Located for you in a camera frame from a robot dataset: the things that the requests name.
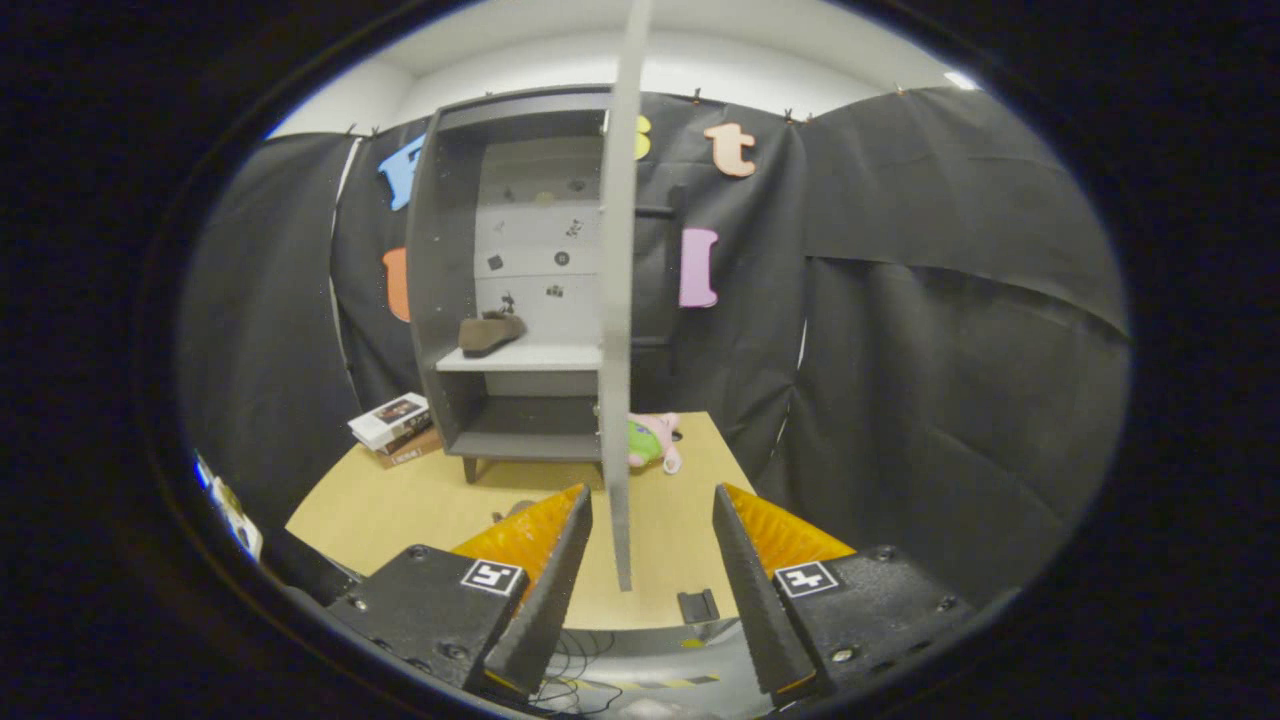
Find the brown shoe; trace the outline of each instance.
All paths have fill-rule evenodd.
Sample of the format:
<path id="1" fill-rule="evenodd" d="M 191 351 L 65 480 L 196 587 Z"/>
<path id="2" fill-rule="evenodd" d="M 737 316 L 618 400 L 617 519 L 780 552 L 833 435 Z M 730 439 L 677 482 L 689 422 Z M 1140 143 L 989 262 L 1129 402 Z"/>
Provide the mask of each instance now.
<path id="1" fill-rule="evenodd" d="M 484 357 L 525 334 L 525 322 L 506 313 L 485 313 L 483 318 L 462 320 L 458 347 L 465 357 Z"/>

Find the white wall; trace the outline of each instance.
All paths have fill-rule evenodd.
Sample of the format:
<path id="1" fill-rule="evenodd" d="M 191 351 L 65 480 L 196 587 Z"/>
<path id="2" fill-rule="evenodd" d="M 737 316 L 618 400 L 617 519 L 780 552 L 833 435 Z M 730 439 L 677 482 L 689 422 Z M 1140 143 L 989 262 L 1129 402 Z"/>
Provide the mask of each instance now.
<path id="1" fill-rule="evenodd" d="M 612 83 L 621 35 L 589 33 L 516 45 L 462 60 L 419 78 L 390 124 L 429 115 L 442 105 L 556 85 Z M 650 37 L 641 77 L 643 90 L 722 100 L 782 114 L 794 109 L 803 119 L 842 105 L 883 95 L 836 70 L 756 45 L 677 32 Z"/>
<path id="2" fill-rule="evenodd" d="M 374 127 L 393 124 L 396 110 L 413 85 L 413 76 L 401 68 L 366 60 L 321 87 L 284 119 L 269 137 L 302 132 L 355 132 L 369 135 Z"/>

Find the book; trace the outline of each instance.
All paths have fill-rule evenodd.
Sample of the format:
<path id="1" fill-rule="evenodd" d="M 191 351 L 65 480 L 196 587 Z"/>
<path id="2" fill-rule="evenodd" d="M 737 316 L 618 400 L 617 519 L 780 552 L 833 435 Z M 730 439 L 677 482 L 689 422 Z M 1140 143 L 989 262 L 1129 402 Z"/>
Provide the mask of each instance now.
<path id="1" fill-rule="evenodd" d="M 426 398 L 407 392 L 349 420 L 347 425 L 365 447 L 379 451 L 397 438 L 413 434 L 431 421 Z"/>
<path id="2" fill-rule="evenodd" d="M 436 450 L 440 450 L 444 443 L 440 441 L 440 433 L 435 428 L 426 429 L 420 433 L 410 436 L 410 441 L 393 452 L 374 452 L 374 457 L 381 462 L 383 468 L 394 468 L 402 462 L 408 462 L 415 457 L 422 457 L 424 455 L 430 455 Z"/>

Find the black wire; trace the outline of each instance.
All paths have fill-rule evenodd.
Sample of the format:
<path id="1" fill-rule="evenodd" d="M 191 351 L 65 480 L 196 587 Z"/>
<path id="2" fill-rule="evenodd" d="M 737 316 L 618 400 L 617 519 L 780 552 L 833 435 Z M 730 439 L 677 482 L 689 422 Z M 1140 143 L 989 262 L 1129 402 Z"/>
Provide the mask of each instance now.
<path id="1" fill-rule="evenodd" d="M 552 700 L 559 700 L 562 697 L 573 696 L 573 703 L 570 705 L 570 707 L 575 707 L 575 706 L 580 707 L 581 706 L 581 696 L 579 696 L 577 682 L 586 673 L 586 669 L 591 665 L 591 662 L 594 662 L 598 657 L 600 657 L 605 652 L 609 652 L 611 650 L 613 650 L 613 646 L 614 646 L 614 643 L 617 643 L 617 639 L 618 639 L 617 633 L 611 632 L 609 633 L 609 644 L 607 644 L 607 646 L 604 646 L 602 648 L 599 641 L 596 641 L 596 638 L 595 638 L 595 633 L 594 632 L 588 630 L 588 635 L 591 638 L 591 652 L 590 653 L 586 652 L 586 647 L 576 637 L 573 637 L 572 633 L 570 633 L 567 630 L 564 633 L 562 633 L 561 641 L 557 642 L 556 650 L 559 651 L 561 646 L 563 644 L 563 647 L 564 647 L 563 655 L 566 657 L 564 667 L 562 667 L 561 671 L 557 675 L 554 675 L 554 676 L 549 678 L 547 682 L 544 682 L 541 691 L 538 693 L 538 698 L 532 701 L 534 703 L 548 702 L 548 701 L 552 701 Z M 570 647 L 568 647 L 570 642 L 573 643 L 573 646 L 577 647 L 577 653 L 573 653 L 570 650 Z M 564 676 L 567 675 L 568 669 L 573 665 L 573 660 L 572 660 L 573 657 L 580 657 L 582 660 L 582 666 L 579 667 L 577 674 L 575 676 L 572 676 L 568 680 L 566 680 Z M 564 685 L 567 688 L 571 688 L 571 689 L 568 692 L 563 692 L 563 693 L 559 693 L 559 694 L 553 694 L 553 696 L 549 696 L 549 697 L 543 697 L 541 693 L 547 691 L 547 685 L 550 684 L 550 683 L 559 683 L 559 684 L 562 684 L 562 685 Z M 617 685 L 613 685 L 613 684 L 609 684 L 609 683 L 602 683 L 602 682 L 591 680 L 591 684 L 593 685 L 605 685 L 605 687 L 613 688 L 614 691 L 617 691 L 617 694 L 614 694 L 613 697 L 611 697 L 608 700 L 608 702 L 604 703 L 604 707 L 600 707 L 599 710 L 591 710 L 591 711 L 588 711 L 588 712 L 564 712 L 564 711 L 561 711 L 561 710 L 549 710 L 549 708 L 543 708 L 543 707 L 535 707 L 535 710 L 540 710 L 540 711 L 548 712 L 548 715 L 544 715 L 544 717 L 554 717 L 557 715 L 559 715 L 559 716 L 564 716 L 564 715 L 577 715 L 577 716 L 595 715 L 596 712 L 604 712 L 605 710 L 608 710 L 613 705 L 613 701 L 618 700 L 623 694 L 622 688 L 620 688 Z"/>
<path id="2" fill-rule="evenodd" d="M 611 687 L 611 688 L 613 688 L 613 689 L 618 691 L 618 694 L 616 694 L 616 696 L 611 697 L 611 698 L 609 698 L 609 702 L 605 702 L 605 703 L 604 703 L 604 707 L 602 707 L 602 708 L 599 708 L 599 710 L 591 710 L 591 711 L 588 711 L 588 712 L 579 712 L 579 715 L 595 715 L 596 712 L 604 712 L 605 710 L 608 710 L 608 708 L 609 708 L 609 706 L 611 706 L 611 705 L 613 705 L 613 701 L 616 701 L 616 700 L 618 700 L 620 697 L 622 697 L 622 688 L 620 688 L 620 687 L 617 687 L 617 685 L 609 685 L 609 683 L 596 683 L 595 680 L 591 680 L 591 683 L 593 683 L 593 684 L 596 684 L 596 685 L 608 685 L 608 687 Z"/>

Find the white shelf board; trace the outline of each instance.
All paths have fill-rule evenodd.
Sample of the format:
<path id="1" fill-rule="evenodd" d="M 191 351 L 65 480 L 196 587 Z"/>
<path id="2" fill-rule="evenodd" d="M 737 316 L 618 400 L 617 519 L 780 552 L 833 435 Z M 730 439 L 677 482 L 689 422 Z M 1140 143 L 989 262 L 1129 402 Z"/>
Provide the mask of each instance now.
<path id="1" fill-rule="evenodd" d="M 485 357 L 466 357 L 461 347 L 435 364 L 439 373 L 502 373 L 599 370 L 600 348 L 595 345 L 538 343 L 526 338 L 511 342 Z"/>

